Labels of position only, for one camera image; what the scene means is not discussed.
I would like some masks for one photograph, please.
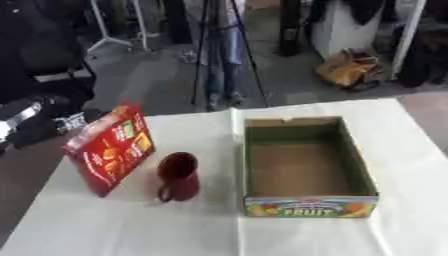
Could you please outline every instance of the cereal box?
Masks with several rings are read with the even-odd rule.
[[[106,196],[155,148],[139,107],[123,104],[86,126],[64,150],[92,190]]]

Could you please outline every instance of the cardboard tray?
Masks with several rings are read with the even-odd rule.
[[[245,122],[248,216],[367,217],[378,202],[340,117]]]

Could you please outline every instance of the white paper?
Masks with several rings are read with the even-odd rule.
[[[241,121],[311,116],[344,117],[378,207],[367,219],[244,217],[233,142],[241,143]],[[0,255],[448,255],[448,161],[395,100],[160,116],[149,126],[156,154],[106,198],[64,159]],[[157,163],[176,151],[198,157],[200,194],[154,203]]]

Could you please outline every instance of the person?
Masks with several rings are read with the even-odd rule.
[[[242,104],[238,88],[242,73],[244,41],[238,26],[235,1],[240,17],[245,10],[245,0],[209,0],[208,17],[204,24],[199,81],[205,88],[207,110],[216,111],[223,101],[231,106]],[[214,15],[213,6],[218,13]],[[202,8],[204,0],[185,0],[187,20],[196,53],[199,51]]]

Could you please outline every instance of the red mug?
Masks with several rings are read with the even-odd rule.
[[[199,191],[197,174],[198,160],[186,152],[173,153],[159,165],[159,176],[164,182],[159,189],[159,200],[185,201],[193,198]]]

